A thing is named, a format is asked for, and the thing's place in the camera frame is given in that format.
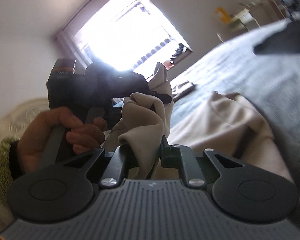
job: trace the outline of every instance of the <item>metal screw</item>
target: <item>metal screw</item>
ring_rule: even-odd
[[[101,184],[103,186],[111,187],[115,184],[117,184],[117,181],[114,178],[106,178],[101,180]]]
[[[201,187],[204,184],[204,180],[202,179],[191,179],[189,180],[189,184],[194,187]]]

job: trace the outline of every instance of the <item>hand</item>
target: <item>hand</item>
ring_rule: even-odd
[[[17,156],[23,172],[36,171],[52,127],[62,124],[71,128],[66,140],[76,154],[99,148],[105,141],[106,121],[95,118],[93,124],[83,124],[69,108],[60,107],[41,112],[26,129],[17,145]]]

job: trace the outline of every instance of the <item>fluffy green fabric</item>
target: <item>fluffy green fabric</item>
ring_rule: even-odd
[[[14,137],[6,137],[0,142],[0,201],[5,206],[7,206],[6,191],[13,181],[9,169],[10,143],[15,140]]]

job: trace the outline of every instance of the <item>round black foot pad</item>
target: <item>round black foot pad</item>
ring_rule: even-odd
[[[57,179],[44,179],[31,185],[29,193],[38,200],[54,200],[66,193],[67,186]]]
[[[267,181],[251,179],[240,184],[239,192],[247,199],[264,201],[273,198],[276,190],[275,187]]]

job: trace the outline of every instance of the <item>ceiling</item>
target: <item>ceiling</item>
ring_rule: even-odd
[[[0,36],[54,36],[87,0],[0,0]]]

